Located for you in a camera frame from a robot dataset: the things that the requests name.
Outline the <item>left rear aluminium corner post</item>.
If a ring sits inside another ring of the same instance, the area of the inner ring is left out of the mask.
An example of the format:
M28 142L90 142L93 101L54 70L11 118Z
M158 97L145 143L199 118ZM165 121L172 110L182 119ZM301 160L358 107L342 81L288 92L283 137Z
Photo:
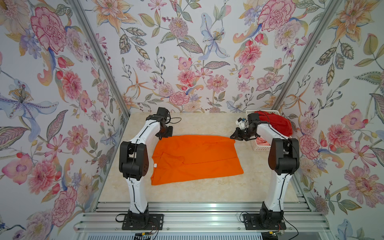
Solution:
M122 94L118 88L117 82L115 81L115 78L113 76L113 72L111 68L108 65L108 61L105 59L102 48L99 45L99 42L97 40L96 34L94 33L92 26L90 25L88 18L85 14L85 10L82 7L82 4L78 0L69 0L69 3L77 17L77 20L80 23L80 26L84 29L85 36L87 40L89 41L89 44L92 48L92 50L95 53L95 58L97 59L99 66L103 70L104 74L106 75L107 82L110 84L111 90L113 94L116 97L116 100L119 104L119 107L123 113L123 115L126 118L130 117L130 111L128 110Z

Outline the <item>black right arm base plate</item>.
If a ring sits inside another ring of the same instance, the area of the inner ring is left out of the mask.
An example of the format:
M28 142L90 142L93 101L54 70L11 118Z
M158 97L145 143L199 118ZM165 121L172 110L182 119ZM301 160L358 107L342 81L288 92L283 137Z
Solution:
M258 214L245 213L240 216L246 230L282 231L286 230L283 212L267 212Z

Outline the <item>orange t-shirt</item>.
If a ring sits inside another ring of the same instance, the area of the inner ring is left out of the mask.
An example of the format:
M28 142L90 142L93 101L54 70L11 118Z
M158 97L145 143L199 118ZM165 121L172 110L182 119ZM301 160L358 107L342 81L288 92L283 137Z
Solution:
M158 141L152 159L153 186L242 175L235 140L183 135Z

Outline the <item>red t-shirt in basket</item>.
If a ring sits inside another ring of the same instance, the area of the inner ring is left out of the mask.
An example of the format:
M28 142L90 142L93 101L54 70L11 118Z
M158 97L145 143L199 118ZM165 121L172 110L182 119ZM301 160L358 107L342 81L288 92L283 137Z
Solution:
M287 137L292 136L293 128L291 122L275 113L268 113L264 111L255 111L259 115L261 121L268 122L275 130Z

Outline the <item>right rear aluminium corner post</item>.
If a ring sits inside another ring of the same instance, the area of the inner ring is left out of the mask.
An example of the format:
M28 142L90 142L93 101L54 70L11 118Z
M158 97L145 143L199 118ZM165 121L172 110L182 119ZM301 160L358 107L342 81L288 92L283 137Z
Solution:
M326 30L328 24L330 23L332 17L336 13L341 3L342 1L329 1L329 4L325 8L324 12L322 13L322 16L320 17L320 20L314 28L313 36L309 39L303 52L298 57L297 63L294 65L292 72L289 74L282 90L280 91L280 94L278 95L277 99L274 102L274 105L272 106L272 110L277 110L280 104L283 102L296 77L299 75L300 71L305 66L307 60L309 59L315 47L317 46L319 39Z

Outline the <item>aluminium corner post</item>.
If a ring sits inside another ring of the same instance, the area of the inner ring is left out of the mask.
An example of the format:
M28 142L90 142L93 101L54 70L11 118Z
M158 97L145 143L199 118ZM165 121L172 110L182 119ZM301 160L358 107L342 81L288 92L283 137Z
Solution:
M113 94L116 97L116 100L119 104L119 107L123 113L123 115L126 118L130 117L130 111L128 110L122 94L118 88L117 82L115 81L115 78L113 76L113 72L111 68L108 65L108 61L105 59L102 48L99 45L99 42L97 40L96 34L94 33L92 26L90 25L88 18L85 14L85 10L82 7L82 4L78 0L69 0L69 3L77 17L77 20L80 23L80 26L84 29L85 36L87 40L89 41L89 44L92 48L92 50L95 53L95 58L97 59L99 66L103 70L104 74L106 75L107 82L110 84L111 90Z
M299 75L300 71L305 66L307 60L309 59L315 47L317 46L319 39L326 30L328 24L330 23L332 17L336 13L341 3L342 1L329 1L329 4L325 8L324 12L322 13L322 16L320 17L320 20L314 28L313 36L309 39L303 52L298 57L297 63L294 65L292 72L289 74L282 90L280 91L280 94L278 95L277 99L274 102L274 105L272 106L272 110L277 110L280 104L283 102L296 77Z

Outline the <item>front aluminium rail frame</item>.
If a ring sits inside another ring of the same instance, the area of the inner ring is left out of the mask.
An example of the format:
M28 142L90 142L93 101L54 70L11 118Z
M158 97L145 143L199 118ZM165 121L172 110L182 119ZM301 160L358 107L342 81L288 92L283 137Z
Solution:
M314 208L302 196L296 202L284 204L287 229L282 231L281 239L294 240L333 240L326 218L314 211ZM245 213L256 213L260 210L260 202L244 203L166 203L151 202L149 211L164 215L163 229L158 237L196 233L218 233L222 235L250 235L241 217ZM122 214L126 213L127 202L99 202L93 212L81 215L80 221L74 225L77 240L86 240L92 233L128 235L132 232L122 229Z

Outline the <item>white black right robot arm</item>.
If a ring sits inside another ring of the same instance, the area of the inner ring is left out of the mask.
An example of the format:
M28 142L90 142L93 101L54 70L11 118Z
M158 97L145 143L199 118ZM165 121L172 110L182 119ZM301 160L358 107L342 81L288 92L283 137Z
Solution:
M289 138L263 121L250 121L247 127L237 123L231 139L250 141L259 137L270 144L268 165L272 171L270 188L258 214L245 214L247 230L286 229L284 200L289 182L300 167L299 141Z

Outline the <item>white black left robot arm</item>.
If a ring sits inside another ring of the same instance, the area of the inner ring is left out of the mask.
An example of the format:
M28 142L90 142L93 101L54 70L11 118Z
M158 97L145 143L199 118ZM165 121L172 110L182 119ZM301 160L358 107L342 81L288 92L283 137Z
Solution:
M147 144L155 137L161 140L172 136L173 127L168 126L170 119L169 114L150 115L134 138L120 144L119 171L129 187L127 218L133 224L146 225L150 221L148 201L141 183L150 166Z

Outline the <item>white plastic laundry basket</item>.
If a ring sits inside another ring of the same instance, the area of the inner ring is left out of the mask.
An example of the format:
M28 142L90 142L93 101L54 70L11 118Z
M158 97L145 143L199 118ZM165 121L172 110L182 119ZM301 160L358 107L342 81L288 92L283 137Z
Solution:
M269 151L273 139L291 139L293 129L291 122L275 110L246 110L248 129L255 124L256 134L250 141L254 151Z

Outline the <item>pink t-shirt in basket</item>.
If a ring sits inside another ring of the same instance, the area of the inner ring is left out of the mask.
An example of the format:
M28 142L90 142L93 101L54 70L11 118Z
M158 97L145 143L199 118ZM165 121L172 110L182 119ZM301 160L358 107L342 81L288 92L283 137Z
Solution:
M259 149L269 148L271 145L262 137L256 139L256 147Z

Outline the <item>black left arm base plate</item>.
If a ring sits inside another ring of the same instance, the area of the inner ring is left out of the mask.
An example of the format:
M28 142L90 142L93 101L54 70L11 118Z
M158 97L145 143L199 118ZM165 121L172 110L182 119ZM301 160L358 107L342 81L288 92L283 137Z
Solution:
M122 230L125 231L144 231L144 230L159 230L163 229L164 215L163 214L150 214L145 211L142 214L133 213L128 211L125 215Z

